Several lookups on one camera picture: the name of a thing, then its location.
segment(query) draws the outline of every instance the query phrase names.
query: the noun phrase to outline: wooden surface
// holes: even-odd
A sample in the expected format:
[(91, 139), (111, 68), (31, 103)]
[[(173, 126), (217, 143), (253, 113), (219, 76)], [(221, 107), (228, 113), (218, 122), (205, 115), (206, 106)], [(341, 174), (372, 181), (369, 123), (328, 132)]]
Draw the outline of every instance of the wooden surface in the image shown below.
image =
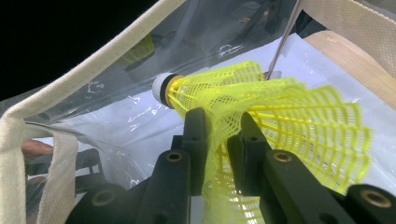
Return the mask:
[(332, 31), (315, 33), (305, 41), (396, 110), (396, 79), (369, 54)]

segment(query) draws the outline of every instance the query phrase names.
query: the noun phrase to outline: brass screw hole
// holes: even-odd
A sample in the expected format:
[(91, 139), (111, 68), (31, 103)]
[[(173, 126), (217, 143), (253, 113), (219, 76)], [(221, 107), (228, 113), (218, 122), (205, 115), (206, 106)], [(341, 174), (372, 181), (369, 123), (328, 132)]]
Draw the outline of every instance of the brass screw hole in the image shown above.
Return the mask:
[(389, 208), (392, 206), (392, 203), (386, 196), (375, 190), (364, 189), (361, 191), (361, 197), (368, 203), (377, 207)]
[(274, 158), (277, 161), (283, 161), (283, 162), (291, 161), (291, 156), (289, 156), (288, 154), (285, 154), (283, 152), (277, 152), (276, 154), (274, 154)]
[(181, 161), (183, 156), (179, 152), (171, 152), (166, 156), (168, 161)]
[(92, 197), (92, 204), (94, 206), (104, 206), (116, 199), (114, 192), (109, 190), (101, 190)]

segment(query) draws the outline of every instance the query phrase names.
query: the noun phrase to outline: shuttlecock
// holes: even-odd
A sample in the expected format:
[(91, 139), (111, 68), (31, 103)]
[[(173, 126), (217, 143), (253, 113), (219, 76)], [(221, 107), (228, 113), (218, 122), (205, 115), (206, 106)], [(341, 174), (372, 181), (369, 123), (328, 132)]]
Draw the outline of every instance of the shuttlecock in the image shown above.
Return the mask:
[(156, 99), (182, 118), (202, 107), (210, 120), (203, 188), (208, 222), (261, 220), (258, 199), (236, 194), (226, 148), (244, 112), (272, 148), (299, 156), (328, 188), (345, 192), (368, 171), (371, 130), (361, 122), (359, 105), (344, 102), (331, 86), (309, 90), (294, 78), (265, 81), (252, 61), (190, 77), (165, 74), (154, 84)]
[(151, 35), (145, 36), (133, 48), (129, 49), (122, 57), (118, 59), (118, 63), (125, 66), (126, 70), (131, 70), (144, 62), (153, 55), (155, 51), (154, 43)]

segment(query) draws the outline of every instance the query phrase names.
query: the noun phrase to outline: beige fabric strap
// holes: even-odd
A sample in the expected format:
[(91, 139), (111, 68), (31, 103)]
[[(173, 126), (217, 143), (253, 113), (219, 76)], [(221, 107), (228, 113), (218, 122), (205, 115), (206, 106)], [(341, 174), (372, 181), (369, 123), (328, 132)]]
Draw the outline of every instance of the beige fabric strap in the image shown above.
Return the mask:
[(354, 0), (302, 0), (301, 9), (369, 53), (396, 78), (395, 21)]
[(12, 106), (0, 119), (0, 222), (25, 223), (25, 179), (21, 142), (23, 119), (57, 105), (98, 76), (179, 7), (161, 0), (83, 63), (46, 88)]
[(77, 138), (52, 131), (53, 157), (41, 197), (37, 223), (65, 223), (74, 207)]

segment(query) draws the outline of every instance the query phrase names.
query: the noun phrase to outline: transparent plastic sheet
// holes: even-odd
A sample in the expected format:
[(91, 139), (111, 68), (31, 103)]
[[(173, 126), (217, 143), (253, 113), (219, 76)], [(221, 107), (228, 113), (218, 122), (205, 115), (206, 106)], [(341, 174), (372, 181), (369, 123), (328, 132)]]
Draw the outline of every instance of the transparent plastic sheet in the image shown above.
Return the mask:
[[(26, 122), (74, 133), (79, 152), (98, 149), (106, 181), (130, 189), (151, 175), (183, 130), (178, 114), (152, 97), (153, 79), (163, 72), (191, 74), (279, 39), (295, 2), (186, 1), (102, 74)], [(28, 215), (36, 212), (40, 190), (28, 190)], [(199, 209), (193, 222), (202, 218)]]
[[(132, 188), (150, 176), (158, 155), (171, 146), (172, 136), (182, 134), (183, 120), (176, 111), (152, 97), (155, 76), (169, 71), (193, 75), (245, 60), (268, 68), (294, 6), (285, 2), (279, 20), (267, 27), (268, 11), (261, 7), (266, 1), (188, 1), (97, 78), (26, 121), (75, 133), (79, 151), (99, 150), (106, 181)], [(259, 12), (263, 16), (248, 31), (249, 19)], [(296, 77), (308, 87), (330, 84), (348, 101), (360, 103), (364, 122), (375, 131), (374, 163), (365, 182), (396, 194), (396, 130), (390, 125), (396, 112), (301, 39), (326, 29), (311, 22), (303, 30), (294, 25), (293, 32), (300, 36), (288, 37), (275, 66), (277, 77)], [(39, 202), (39, 193), (32, 197), (28, 203)]]

